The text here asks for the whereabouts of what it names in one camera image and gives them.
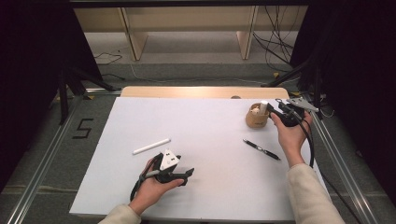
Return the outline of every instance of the wrist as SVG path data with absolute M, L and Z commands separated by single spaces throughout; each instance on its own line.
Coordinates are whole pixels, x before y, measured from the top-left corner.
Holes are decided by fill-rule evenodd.
M 288 160 L 289 167 L 292 167 L 299 163 L 305 163 L 303 156 L 300 153 L 300 150 L 285 150 L 286 159 Z
M 132 210 L 134 210 L 134 212 L 138 215 L 141 216 L 142 213 L 148 208 L 147 206 L 143 205 L 141 202 L 139 202 L 138 200 L 133 199 L 130 203 L 129 203 L 129 207 L 132 208 Z

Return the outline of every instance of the white tabletop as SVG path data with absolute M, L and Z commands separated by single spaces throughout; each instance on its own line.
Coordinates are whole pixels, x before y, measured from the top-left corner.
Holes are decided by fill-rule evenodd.
M 288 163 L 269 119 L 259 130 L 245 123 L 249 107 L 263 99 L 119 97 L 70 210 L 105 216 L 128 203 L 147 161 L 167 148 L 181 155 L 175 173 L 195 168 L 187 186 L 168 191 L 142 217 L 162 220 L 294 220 L 287 191 Z M 277 108 L 277 102 L 267 101 Z M 165 138 L 172 141 L 133 155 Z M 276 161 L 250 147 L 275 153 Z M 309 161 L 305 141 L 303 156 Z M 319 180 L 325 187 L 315 165 Z

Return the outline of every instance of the sleeve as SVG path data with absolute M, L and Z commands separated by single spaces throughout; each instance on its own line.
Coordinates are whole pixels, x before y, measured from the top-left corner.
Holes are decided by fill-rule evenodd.
M 294 165 L 288 171 L 288 180 L 296 223 L 345 223 L 310 166 Z
M 132 208 L 126 204 L 118 205 L 99 224 L 139 224 L 142 221 Z

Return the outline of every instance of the white chalk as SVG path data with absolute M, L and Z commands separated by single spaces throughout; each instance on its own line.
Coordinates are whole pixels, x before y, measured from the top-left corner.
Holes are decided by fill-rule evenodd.
M 132 154 L 133 154 L 133 155 L 136 155 L 137 153 L 144 152 L 144 151 L 147 151 L 147 150 L 152 149 L 152 148 L 154 148 L 154 147 L 161 146 L 161 145 L 166 144 L 166 143 L 168 143 L 168 142 L 170 142 L 170 141 L 171 141 L 170 138 L 163 139 L 162 141 L 159 141 L 159 142 L 157 142 L 157 143 L 148 145 L 148 146 L 146 146 L 146 147 L 141 147 L 141 148 L 135 150 Z
M 268 101 L 262 101 L 262 103 L 260 104 L 261 114 L 265 114 L 265 111 L 267 110 L 267 106 L 268 106 Z

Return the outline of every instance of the person's right hand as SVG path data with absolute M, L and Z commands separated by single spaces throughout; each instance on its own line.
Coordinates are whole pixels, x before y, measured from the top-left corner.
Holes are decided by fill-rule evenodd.
M 312 117 L 308 112 L 304 112 L 305 120 L 309 124 L 312 123 Z M 273 120 L 278 132 L 278 141 L 285 152 L 286 158 L 288 159 L 289 167 L 304 163 L 304 159 L 301 156 L 301 147 L 305 141 L 305 133 L 300 125 L 294 127 L 286 127 L 282 120 L 275 114 L 271 113 L 271 119 Z M 310 132 L 308 124 L 303 121 L 305 129 Z
M 162 184 L 154 177 L 147 178 L 143 181 L 129 206 L 140 216 L 147 208 L 158 202 L 166 191 L 174 189 L 183 183 L 183 179 L 175 179 L 169 183 Z

